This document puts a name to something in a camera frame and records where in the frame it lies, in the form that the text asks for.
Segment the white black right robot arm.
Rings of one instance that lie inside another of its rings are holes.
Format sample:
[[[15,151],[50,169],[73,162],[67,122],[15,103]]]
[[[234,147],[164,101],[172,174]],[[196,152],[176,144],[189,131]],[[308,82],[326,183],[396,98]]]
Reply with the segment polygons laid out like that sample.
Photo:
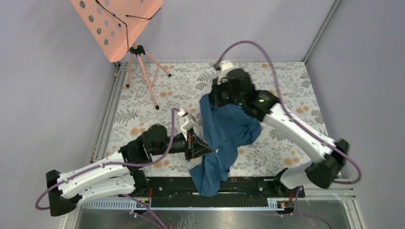
[[[209,98],[218,107],[235,104],[250,117],[277,129],[301,148],[311,161],[277,174],[275,193],[285,197],[294,188],[312,183],[328,189],[345,165],[349,143],[334,140],[311,128],[290,111],[270,91],[257,90],[250,75],[241,68],[221,72],[213,79]]]

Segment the blue shirt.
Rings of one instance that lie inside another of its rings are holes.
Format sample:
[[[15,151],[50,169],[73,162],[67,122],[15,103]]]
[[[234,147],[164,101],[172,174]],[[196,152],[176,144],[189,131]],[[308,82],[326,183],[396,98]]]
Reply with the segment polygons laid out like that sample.
[[[262,126],[237,105],[215,107],[208,94],[203,95],[199,103],[203,136],[212,152],[204,155],[202,162],[189,173],[198,193],[212,197],[228,179],[230,168],[238,157],[238,148],[253,144],[260,136]]]

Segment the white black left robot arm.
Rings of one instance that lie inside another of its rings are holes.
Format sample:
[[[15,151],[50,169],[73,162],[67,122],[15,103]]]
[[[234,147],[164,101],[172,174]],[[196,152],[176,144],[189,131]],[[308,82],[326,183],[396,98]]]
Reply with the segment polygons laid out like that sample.
[[[212,148],[191,128],[185,134],[169,137],[166,127],[152,125],[135,140],[97,163],[81,169],[61,173],[46,173],[49,210],[52,217],[75,210],[84,202],[118,194],[143,196],[149,188],[142,170],[153,156],[184,153],[185,159],[201,157]]]

